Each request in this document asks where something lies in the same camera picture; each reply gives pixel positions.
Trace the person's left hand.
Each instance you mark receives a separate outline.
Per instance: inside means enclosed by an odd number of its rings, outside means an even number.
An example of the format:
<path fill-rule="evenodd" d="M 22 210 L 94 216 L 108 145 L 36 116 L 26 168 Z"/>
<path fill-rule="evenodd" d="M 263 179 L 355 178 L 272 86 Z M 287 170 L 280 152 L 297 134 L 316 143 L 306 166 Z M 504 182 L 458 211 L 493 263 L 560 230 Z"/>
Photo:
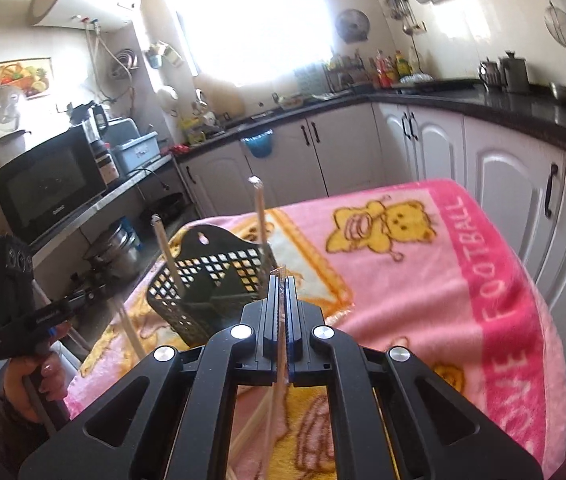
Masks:
<path fill-rule="evenodd" d="M 41 399 L 63 401 L 67 395 L 65 370 L 61 358 L 51 347 L 69 331 L 70 323 L 62 323 L 56 326 L 56 334 L 48 342 L 46 353 L 9 360 L 3 378 L 3 392 L 14 410 L 29 422 L 44 422 Z"/>

